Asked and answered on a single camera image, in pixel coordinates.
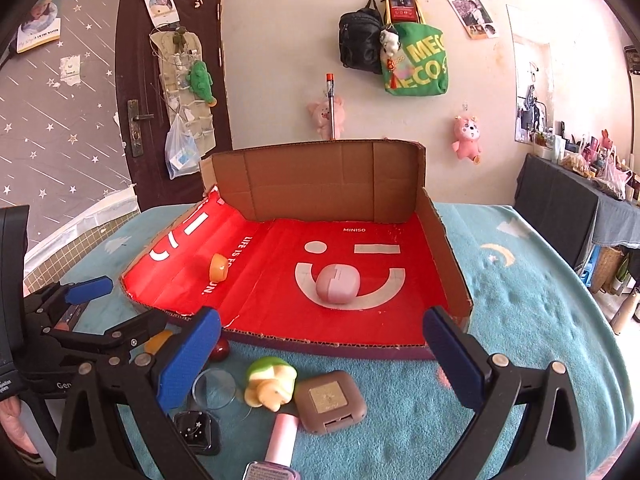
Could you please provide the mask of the person's left hand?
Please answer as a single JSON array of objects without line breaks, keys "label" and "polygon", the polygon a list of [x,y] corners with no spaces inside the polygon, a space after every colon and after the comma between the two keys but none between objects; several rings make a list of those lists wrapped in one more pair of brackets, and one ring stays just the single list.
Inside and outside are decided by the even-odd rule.
[{"label": "person's left hand", "polygon": [[1,426],[8,435],[9,439],[22,451],[37,455],[38,452],[32,440],[28,436],[25,428],[20,422],[22,404],[17,396],[11,396],[9,399],[0,402],[0,418]]}]

